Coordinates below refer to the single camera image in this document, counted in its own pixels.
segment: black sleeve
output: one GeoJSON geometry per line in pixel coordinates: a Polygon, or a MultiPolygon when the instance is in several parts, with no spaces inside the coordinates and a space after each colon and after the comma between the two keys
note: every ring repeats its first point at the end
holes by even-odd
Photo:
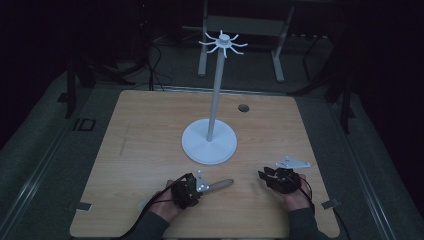
{"type": "Polygon", "coordinates": [[[317,222],[311,208],[302,208],[290,211],[288,215],[290,240],[330,239],[318,230],[317,222]]]}
{"type": "Polygon", "coordinates": [[[134,231],[123,238],[125,240],[150,240],[162,239],[163,233],[169,227],[169,223],[157,214],[150,211],[138,222],[134,231]]]}

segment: human hand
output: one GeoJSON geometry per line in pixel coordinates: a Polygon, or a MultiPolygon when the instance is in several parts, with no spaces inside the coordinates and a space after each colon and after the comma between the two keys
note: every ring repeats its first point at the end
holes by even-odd
{"type": "MultiPolygon", "coordinates": [[[[301,178],[301,188],[302,190],[311,197],[311,189],[308,188],[306,184],[306,176],[304,174],[299,174],[301,178]]],[[[287,210],[294,211],[301,208],[309,208],[311,207],[309,204],[308,198],[298,189],[295,192],[288,194],[281,194],[284,204],[286,205],[287,210]]]]}
{"type": "MultiPolygon", "coordinates": [[[[172,180],[168,180],[166,182],[166,186],[171,185],[173,182],[174,181],[172,180]]],[[[157,214],[168,223],[171,223],[183,211],[180,207],[174,204],[174,201],[172,201],[171,189],[168,189],[166,192],[164,192],[161,196],[158,197],[158,199],[156,199],[156,201],[165,202],[154,203],[148,210],[157,214]]]]}

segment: round white base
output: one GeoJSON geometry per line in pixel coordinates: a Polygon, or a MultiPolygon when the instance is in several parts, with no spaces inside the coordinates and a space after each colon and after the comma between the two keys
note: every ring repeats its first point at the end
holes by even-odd
{"type": "Polygon", "coordinates": [[[200,119],[191,123],[182,136],[185,153],[193,161],[205,165],[215,165],[227,161],[237,148],[237,137],[226,123],[215,120],[212,141],[206,140],[209,119],[200,119]]]}

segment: table top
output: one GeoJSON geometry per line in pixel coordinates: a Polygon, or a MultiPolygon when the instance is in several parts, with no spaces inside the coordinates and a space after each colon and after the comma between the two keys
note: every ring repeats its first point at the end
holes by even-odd
{"type": "Polygon", "coordinates": [[[138,204],[165,187],[168,179],[198,170],[207,184],[234,179],[228,188],[204,195],[165,232],[167,238],[281,238],[288,236],[287,212],[280,198],[258,177],[285,156],[310,162],[306,174],[313,190],[320,231],[339,235],[308,135],[291,97],[221,94],[217,119],[237,135],[238,146],[226,162],[207,166],[184,153],[181,136],[192,122],[209,118],[212,94],[123,91],[97,155],[70,232],[75,237],[117,237],[137,220],[138,204]],[[250,110],[241,112],[240,104],[250,110]]]}

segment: gray floor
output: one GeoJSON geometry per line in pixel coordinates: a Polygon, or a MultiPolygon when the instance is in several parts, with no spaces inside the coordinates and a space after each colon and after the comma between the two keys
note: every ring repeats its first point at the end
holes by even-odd
{"type": "MultiPolygon", "coordinates": [[[[243,56],[229,54],[222,89],[284,95],[306,86],[302,54],[309,43],[297,37],[287,41],[282,56],[285,83],[275,81],[268,51],[246,48],[239,49],[245,52],[243,56]]],[[[172,78],[165,91],[213,86],[216,54],[209,56],[207,75],[199,78],[198,46],[159,48],[158,80],[166,84],[172,78]]],[[[329,51],[328,41],[320,41],[308,57],[311,75],[322,67],[329,51]]],[[[158,56],[152,50],[152,61],[158,56]]],[[[119,93],[129,88],[146,90],[148,75],[142,71],[130,77],[137,82],[135,87],[99,77],[94,89],[78,88],[78,108],[71,119],[64,119],[66,106],[56,101],[66,91],[65,75],[52,83],[0,155],[0,233],[7,233],[1,239],[70,238],[72,204],[82,195],[119,93]],[[77,118],[95,119],[94,130],[72,131],[77,118]],[[20,193],[28,198],[18,198],[20,193]]],[[[356,118],[349,120],[351,133],[346,135],[338,122],[338,104],[323,100],[325,90],[321,87],[296,101],[329,196],[342,203],[337,209],[352,239],[424,239],[423,219],[358,96],[352,97],[356,118]]],[[[347,239],[343,229],[337,239],[347,239]]]]}

